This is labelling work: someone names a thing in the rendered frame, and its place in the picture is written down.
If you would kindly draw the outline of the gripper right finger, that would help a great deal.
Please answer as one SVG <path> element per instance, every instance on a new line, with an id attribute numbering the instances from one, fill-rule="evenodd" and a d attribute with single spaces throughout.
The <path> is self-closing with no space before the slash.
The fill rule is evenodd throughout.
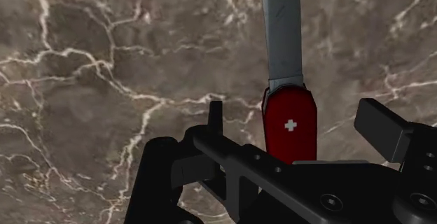
<path id="1" fill-rule="evenodd" d="M 390 163 L 399 163 L 392 211 L 401 224 L 437 224 L 437 127 L 408 122 L 363 98 L 355 130 Z"/>

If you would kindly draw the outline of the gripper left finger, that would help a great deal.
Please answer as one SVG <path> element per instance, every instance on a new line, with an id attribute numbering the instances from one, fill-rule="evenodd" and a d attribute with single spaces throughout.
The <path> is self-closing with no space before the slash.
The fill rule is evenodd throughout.
<path id="1" fill-rule="evenodd" d="M 236 224 L 345 224 L 327 196 L 302 197 L 287 164 L 223 135 L 223 105 L 212 101 L 208 123 L 181 141 L 162 136 L 144 146 L 124 224 L 205 224 L 178 205 L 183 186 L 198 182 Z"/>

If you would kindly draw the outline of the red pocket knife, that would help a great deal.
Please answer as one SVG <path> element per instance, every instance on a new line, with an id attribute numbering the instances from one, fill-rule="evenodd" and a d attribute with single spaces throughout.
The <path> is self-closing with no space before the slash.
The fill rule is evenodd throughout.
<path id="1" fill-rule="evenodd" d="M 262 102 L 267 152 L 291 164 L 317 158 L 317 105 L 304 83 L 301 0 L 262 0 L 268 87 Z"/>

